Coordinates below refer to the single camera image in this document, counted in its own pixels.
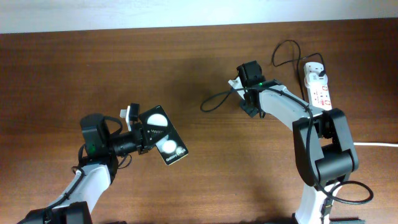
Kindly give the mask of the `black smartphone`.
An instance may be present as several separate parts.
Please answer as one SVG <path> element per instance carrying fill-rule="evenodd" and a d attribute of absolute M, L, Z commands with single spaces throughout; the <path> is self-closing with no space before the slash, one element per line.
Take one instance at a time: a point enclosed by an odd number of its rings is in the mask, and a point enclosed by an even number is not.
<path fill-rule="evenodd" d="M 188 149 L 175 126 L 160 105 L 139 115 L 142 122 L 144 145 L 156 147 L 166 165 L 171 165 L 188 155 Z"/>

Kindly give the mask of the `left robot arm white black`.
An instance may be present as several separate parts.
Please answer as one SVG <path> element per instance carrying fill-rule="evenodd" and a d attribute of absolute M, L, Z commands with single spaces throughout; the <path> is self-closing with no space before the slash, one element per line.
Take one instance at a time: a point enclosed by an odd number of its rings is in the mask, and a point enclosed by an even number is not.
<path fill-rule="evenodd" d="M 127 158 L 133 152 L 144 154 L 157 147 L 162 155 L 171 139 L 172 123 L 164 113 L 140 114 L 141 122 L 126 133 L 121 129 L 109 132 L 109 116 L 95 113 L 85 116 L 80 126 L 85 140 L 78 151 L 75 177 L 61 196 L 45 208 L 30 211 L 22 223 L 91 223 L 91 213 L 102 193 L 113 183 L 121 168 L 119 157 Z"/>

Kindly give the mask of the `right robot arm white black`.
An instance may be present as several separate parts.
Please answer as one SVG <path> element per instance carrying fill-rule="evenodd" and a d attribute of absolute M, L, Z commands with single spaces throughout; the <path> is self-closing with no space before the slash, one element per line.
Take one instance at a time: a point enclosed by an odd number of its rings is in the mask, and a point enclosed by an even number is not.
<path fill-rule="evenodd" d="M 351 184 L 359 159 L 344 112 L 317 108 L 292 94 L 277 80 L 266 80 L 257 61 L 237 67 L 238 76 L 229 81 L 243 99 L 242 109 L 250 116 L 271 114 L 286 125 L 294 138 L 295 163 L 304 182 L 294 223 L 331 223 L 339 189 Z"/>

